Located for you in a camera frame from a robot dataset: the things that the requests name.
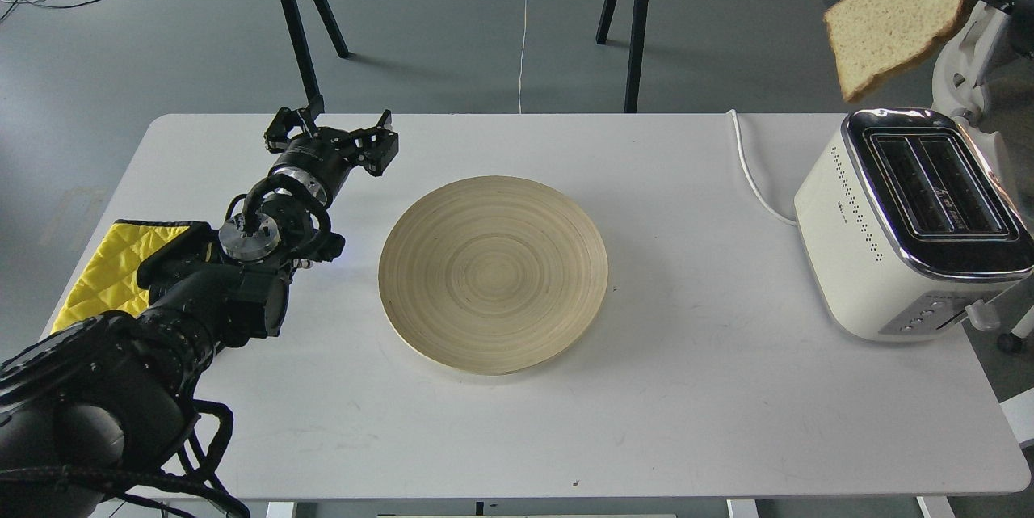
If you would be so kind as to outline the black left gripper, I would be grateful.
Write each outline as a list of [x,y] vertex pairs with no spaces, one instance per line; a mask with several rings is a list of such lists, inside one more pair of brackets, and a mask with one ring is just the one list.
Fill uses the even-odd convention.
[[399,138],[390,109],[381,113],[373,127],[351,132],[318,127],[315,120],[324,112],[322,95],[313,95],[306,106],[281,106],[263,133],[263,143],[268,151],[284,151],[270,175],[295,179],[322,205],[330,206],[352,169],[364,167],[381,178],[398,154]]

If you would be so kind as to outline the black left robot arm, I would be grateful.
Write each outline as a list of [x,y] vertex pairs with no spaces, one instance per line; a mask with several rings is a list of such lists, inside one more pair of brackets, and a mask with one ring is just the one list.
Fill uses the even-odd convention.
[[247,517],[217,469],[233,412],[200,400],[215,356],[276,337],[296,271],[340,256],[329,208],[349,171],[378,176],[399,150],[390,110],[354,131],[317,123],[324,99],[281,108],[263,140],[277,160],[215,230],[191,222],[134,272],[145,308],[99,311],[2,364],[2,514],[88,517],[148,487]]

